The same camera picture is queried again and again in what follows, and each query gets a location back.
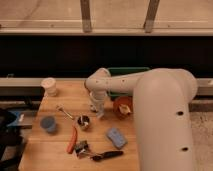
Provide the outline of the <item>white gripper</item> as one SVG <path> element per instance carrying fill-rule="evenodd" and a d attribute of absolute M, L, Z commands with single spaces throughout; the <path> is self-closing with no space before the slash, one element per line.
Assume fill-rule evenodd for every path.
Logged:
<path fill-rule="evenodd" d="M 97 109 L 99 106 L 103 105 L 105 102 L 105 98 L 107 94 L 105 92 L 93 92 L 91 91 L 90 94 L 90 100 L 91 100 L 91 110 L 94 112 L 97 112 Z"/>

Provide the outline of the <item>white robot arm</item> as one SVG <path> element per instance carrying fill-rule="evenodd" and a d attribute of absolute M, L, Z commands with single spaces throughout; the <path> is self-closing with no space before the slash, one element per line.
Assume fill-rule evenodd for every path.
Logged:
<path fill-rule="evenodd" d="M 198 85 L 189 71 L 158 68 L 112 76 L 100 68 L 85 87 L 99 116 L 108 91 L 133 95 L 140 171 L 197 171 L 189 103 Z"/>

